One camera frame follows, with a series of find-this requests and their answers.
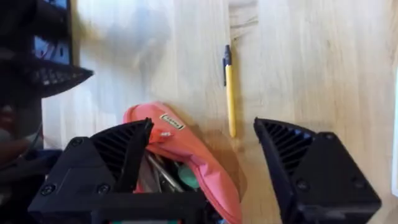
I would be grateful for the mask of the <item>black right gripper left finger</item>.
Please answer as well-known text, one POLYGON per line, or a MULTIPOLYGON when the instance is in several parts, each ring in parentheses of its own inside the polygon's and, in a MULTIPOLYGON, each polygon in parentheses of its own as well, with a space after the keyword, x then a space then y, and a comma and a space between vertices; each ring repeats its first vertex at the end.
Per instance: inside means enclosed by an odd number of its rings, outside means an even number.
POLYGON ((149 118, 73 138, 28 207, 31 214, 89 213, 135 189, 149 118))

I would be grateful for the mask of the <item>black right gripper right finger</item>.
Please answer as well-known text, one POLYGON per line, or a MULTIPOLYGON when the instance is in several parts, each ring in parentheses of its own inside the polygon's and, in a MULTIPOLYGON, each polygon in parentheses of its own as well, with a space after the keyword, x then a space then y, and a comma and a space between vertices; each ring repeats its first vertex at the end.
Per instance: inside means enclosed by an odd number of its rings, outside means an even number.
POLYGON ((382 201, 333 132, 255 118, 283 223, 367 223, 382 201))

